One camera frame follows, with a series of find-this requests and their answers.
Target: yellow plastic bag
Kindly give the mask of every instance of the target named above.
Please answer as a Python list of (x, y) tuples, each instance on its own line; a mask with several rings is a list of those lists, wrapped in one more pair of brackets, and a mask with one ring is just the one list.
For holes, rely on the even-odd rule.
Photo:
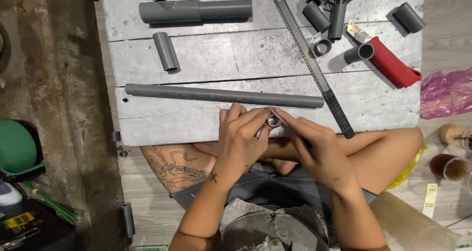
[(408, 165), (408, 167), (406, 169), (403, 170), (403, 172), (397, 176), (395, 178), (395, 180), (393, 180), (393, 182), (391, 182), (388, 187), (386, 188), (387, 189), (392, 189), (398, 185), (400, 185), (401, 183), (405, 182), (406, 179), (408, 179), (408, 177), (410, 177), (410, 174), (412, 173), (414, 167), (416, 166), (416, 164), (418, 163), (418, 161), (420, 160), (421, 156), (423, 155), (423, 152), (425, 150), (427, 150), (428, 147), (426, 145), (423, 144), (423, 146), (421, 147), (420, 151), (418, 152), (418, 154), (416, 154), (416, 157), (412, 160), (412, 162), (410, 163), (410, 165)]

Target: yellow label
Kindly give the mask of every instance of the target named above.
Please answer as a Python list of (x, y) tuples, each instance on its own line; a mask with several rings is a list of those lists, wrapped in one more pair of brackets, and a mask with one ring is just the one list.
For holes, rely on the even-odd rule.
[(3, 224), (5, 224), (7, 228), (15, 228), (21, 225), (25, 225), (32, 220), (34, 220), (34, 217), (29, 212), (26, 212), (4, 221)]
[(438, 193), (438, 184), (428, 184), (426, 189), (426, 197), (424, 198), (423, 214), (429, 218), (433, 218), (434, 204), (436, 203), (436, 195)]

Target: workbench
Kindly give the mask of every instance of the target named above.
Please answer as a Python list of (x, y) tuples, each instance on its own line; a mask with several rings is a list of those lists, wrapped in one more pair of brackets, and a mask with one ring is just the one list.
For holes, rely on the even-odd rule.
[[(152, 0), (101, 0), (109, 41), (119, 126), (123, 144), (160, 145), (218, 139), (219, 111), (231, 103), (133, 97), (127, 83), (178, 85), (251, 92), (321, 96), (274, 0), (252, 0), (253, 17), (246, 22), (145, 24), (138, 11)], [(286, 0), (309, 44), (318, 33), (302, 14), (306, 0)], [(408, 2), (423, 17), (424, 0), (353, 0), (345, 23), (356, 22), (404, 62), (420, 70), (422, 32), (407, 34), (392, 10)], [(165, 31), (171, 37), (180, 72), (162, 69), (152, 34)], [(328, 84), (356, 132), (415, 127), (419, 120), (420, 82), (395, 88), (369, 61), (349, 66), (342, 53), (355, 46), (344, 33), (331, 52), (316, 58)], [(259, 107), (246, 105), (247, 109)], [(321, 109), (283, 108), (336, 132), (340, 129), (327, 105)], [(283, 135), (283, 129), (271, 132)]]

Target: cross tattoo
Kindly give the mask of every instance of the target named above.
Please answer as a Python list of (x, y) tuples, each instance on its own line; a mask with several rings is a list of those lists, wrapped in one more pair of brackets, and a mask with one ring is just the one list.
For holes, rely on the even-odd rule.
[(216, 173), (211, 173), (211, 178), (210, 178), (209, 181), (210, 181), (210, 182), (211, 182), (211, 181), (215, 181), (215, 183), (218, 183), (218, 182), (216, 182), (216, 178), (215, 178), (216, 176), (217, 176)]

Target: green bucket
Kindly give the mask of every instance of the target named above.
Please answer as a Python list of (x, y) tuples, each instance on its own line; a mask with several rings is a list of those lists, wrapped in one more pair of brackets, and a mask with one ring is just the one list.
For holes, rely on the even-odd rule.
[(0, 121), (0, 170), (10, 175), (26, 173), (36, 163), (36, 144), (30, 133), (14, 120)]

